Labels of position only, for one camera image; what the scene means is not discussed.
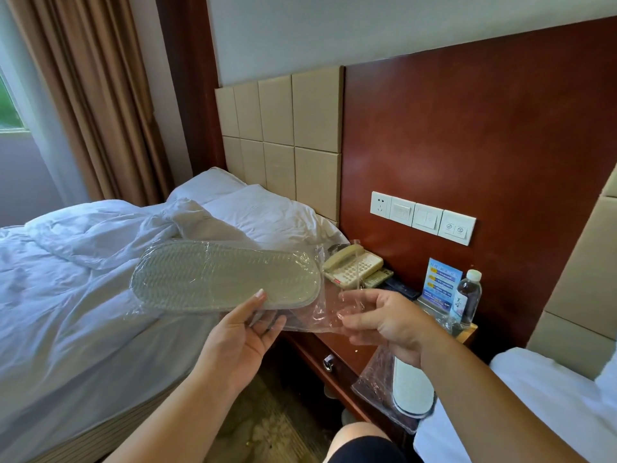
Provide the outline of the wooden nightstand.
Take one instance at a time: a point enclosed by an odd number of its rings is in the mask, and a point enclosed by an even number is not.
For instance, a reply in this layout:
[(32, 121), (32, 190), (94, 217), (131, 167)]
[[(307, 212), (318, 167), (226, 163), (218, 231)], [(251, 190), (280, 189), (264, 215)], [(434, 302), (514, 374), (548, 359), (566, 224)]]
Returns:
[[(403, 434), (409, 433), (392, 423), (385, 415), (357, 396), (352, 390), (352, 385), (358, 380), (359, 375), (378, 347), (354, 346), (346, 336), (340, 334), (339, 329), (342, 326), (340, 311), (349, 311), (350, 307), (338, 306), (341, 302), (339, 293), (341, 293), (341, 289), (336, 285), (330, 282), (326, 283), (327, 307), (320, 322), (326, 326), (332, 325), (333, 331), (288, 332), (284, 334), (284, 337), (353, 418), (374, 423), (392, 439), (401, 439)], [(335, 367), (332, 372), (327, 372), (322, 365), (323, 359), (329, 354), (335, 355)]]

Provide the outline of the white crumpled duvet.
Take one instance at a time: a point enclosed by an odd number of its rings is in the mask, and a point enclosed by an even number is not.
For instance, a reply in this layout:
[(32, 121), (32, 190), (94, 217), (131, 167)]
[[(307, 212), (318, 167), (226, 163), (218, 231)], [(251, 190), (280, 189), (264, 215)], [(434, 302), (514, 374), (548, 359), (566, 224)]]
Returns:
[(258, 247), (241, 230), (185, 198), (151, 207), (120, 200), (78, 204), (0, 228), (0, 335), (24, 315), (39, 316), (92, 277), (169, 240)]

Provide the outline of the white wall socket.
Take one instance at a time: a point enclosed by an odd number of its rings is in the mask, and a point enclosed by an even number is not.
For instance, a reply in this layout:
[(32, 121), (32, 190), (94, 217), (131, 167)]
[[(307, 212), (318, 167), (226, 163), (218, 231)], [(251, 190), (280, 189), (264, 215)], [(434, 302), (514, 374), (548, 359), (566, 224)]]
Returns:
[(385, 219), (390, 219), (391, 203), (392, 196), (372, 191), (370, 213)]

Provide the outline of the person's left hand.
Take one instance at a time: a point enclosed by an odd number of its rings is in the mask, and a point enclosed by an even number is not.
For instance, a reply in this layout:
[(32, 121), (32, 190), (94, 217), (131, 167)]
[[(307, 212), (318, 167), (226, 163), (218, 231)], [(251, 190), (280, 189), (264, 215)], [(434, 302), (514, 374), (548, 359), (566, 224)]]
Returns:
[(282, 332), (286, 317), (267, 311), (253, 325), (249, 321), (244, 327), (230, 328), (227, 315), (224, 316), (208, 335), (192, 374), (223, 383), (226, 389), (237, 393), (242, 391)]

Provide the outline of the window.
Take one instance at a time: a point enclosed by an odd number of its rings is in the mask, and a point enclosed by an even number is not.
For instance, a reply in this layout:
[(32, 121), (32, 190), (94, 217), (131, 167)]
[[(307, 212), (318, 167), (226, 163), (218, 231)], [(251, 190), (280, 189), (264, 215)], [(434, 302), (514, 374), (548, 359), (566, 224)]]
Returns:
[(0, 132), (23, 132), (26, 128), (0, 71)]

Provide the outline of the dark wood wall panel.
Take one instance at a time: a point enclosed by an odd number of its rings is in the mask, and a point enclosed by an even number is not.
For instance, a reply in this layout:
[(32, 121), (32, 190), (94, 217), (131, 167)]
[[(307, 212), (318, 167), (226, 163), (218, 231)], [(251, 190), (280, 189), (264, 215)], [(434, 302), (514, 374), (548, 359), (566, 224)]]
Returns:
[[(617, 16), (345, 67), (339, 227), (421, 288), (482, 272), (474, 351), (528, 342), (617, 164)], [(476, 218), (469, 246), (371, 193)]]

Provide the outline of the black shorts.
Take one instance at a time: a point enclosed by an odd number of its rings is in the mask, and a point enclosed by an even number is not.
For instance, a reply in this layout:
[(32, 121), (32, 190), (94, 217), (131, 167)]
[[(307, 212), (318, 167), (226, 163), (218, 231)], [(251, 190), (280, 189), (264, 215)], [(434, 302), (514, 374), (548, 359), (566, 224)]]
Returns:
[(325, 463), (423, 463), (381, 436), (361, 436), (344, 443)]

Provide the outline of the beige padded headboard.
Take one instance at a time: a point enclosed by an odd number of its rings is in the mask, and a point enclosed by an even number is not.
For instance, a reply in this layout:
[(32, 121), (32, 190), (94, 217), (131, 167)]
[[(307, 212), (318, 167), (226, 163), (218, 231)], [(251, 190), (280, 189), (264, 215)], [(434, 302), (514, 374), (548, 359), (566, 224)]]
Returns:
[(617, 164), (526, 348), (591, 380), (617, 348)]
[(342, 65), (215, 90), (225, 165), (248, 185), (309, 206), (339, 224)]

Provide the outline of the white double wall switch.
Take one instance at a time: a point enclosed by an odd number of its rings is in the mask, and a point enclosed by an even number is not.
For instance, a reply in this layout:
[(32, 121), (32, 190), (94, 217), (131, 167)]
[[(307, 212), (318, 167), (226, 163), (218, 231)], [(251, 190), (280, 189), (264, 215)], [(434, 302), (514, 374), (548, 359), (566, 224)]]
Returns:
[(475, 217), (451, 210), (443, 210), (437, 235), (446, 240), (469, 246), (475, 223)]

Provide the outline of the blue sign card holder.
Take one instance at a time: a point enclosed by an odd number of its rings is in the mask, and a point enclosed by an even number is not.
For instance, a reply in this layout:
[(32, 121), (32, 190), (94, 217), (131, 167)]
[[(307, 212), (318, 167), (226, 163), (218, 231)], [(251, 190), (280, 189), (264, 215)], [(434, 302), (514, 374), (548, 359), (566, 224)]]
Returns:
[(430, 258), (419, 301), (449, 316), (462, 279), (462, 271)]

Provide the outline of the brown curtain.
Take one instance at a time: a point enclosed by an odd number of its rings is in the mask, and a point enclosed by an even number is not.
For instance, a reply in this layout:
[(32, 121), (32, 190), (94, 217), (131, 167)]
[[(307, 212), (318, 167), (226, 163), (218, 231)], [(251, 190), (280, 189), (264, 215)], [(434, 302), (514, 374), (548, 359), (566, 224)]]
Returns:
[(5, 0), (88, 195), (166, 200), (173, 177), (129, 0)]

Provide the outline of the clear plastic bag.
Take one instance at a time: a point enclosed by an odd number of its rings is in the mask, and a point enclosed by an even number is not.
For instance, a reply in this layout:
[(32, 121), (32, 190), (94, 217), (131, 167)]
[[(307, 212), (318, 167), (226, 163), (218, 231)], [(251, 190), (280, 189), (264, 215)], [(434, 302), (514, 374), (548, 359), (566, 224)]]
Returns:
[(392, 423), (413, 435), (422, 420), (399, 413), (392, 402), (392, 378), (395, 355), (385, 346), (379, 346), (366, 367), (352, 385), (354, 393), (385, 415)]
[(266, 245), (250, 241), (159, 242), (140, 258), (130, 289), (144, 313), (222, 317), (263, 290), (266, 301), (249, 314), (251, 327), (286, 318), (285, 330), (341, 333), (343, 317), (372, 310), (361, 291), (366, 252), (347, 245)]

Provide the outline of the beige corded telephone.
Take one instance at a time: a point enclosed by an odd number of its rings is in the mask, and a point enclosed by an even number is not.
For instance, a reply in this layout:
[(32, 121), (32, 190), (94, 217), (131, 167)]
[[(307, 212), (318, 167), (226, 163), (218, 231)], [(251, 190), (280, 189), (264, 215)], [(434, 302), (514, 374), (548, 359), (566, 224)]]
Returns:
[(358, 289), (368, 277), (383, 267), (380, 256), (366, 251), (359, 244), (342, 248), (325, 260), (322, 272), (325, 278), (341, 289)]

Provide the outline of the white disposable slippers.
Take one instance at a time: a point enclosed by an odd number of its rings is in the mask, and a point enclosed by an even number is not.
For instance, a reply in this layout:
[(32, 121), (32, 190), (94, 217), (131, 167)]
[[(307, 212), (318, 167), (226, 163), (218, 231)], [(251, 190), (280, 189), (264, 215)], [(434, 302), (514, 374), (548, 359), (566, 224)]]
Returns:
[(433, 411), (436, 393), (421, 369), (395, 358), (392, 402), (399, 413), (414, 419), (424, 419)]

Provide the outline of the grey disposable slippers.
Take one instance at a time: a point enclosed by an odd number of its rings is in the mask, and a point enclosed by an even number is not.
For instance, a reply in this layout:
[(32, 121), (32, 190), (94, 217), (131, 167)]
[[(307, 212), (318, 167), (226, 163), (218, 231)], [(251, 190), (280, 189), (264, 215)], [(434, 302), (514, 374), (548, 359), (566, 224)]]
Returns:
[(230, 311), (263, 289), (266, 310), (312, 304), (323, 284), (320, 246), (258, 249), (223, 241), (170, 241), (148, 248), (130, 289), (143, 307), (186, 315)]

